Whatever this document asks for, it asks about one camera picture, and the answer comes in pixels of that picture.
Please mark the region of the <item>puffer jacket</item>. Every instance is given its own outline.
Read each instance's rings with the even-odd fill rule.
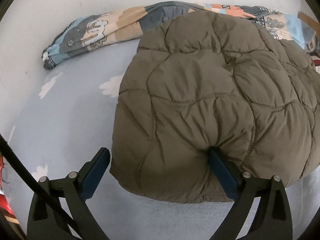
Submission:
[[[137,195],[230,201],[207,150],[285,186],[320,163],[320,75],[294,41],[195,11],[149,30],[122,80],[110,172]]]

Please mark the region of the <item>multicolored fabric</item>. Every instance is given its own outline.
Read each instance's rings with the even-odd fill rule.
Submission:
[[[306,48],[307,52],[311,52],[313,48],[305,44],[312,44],[315,31],[296,16],[285,15],[263,6],[169,1],[75,20],[43,51],[44,68],[52,69],[68,58],[102,46],[140,38],[147,30],[196,10],[249,19],[256,25],[264,26],[277,40],[294,40]]]

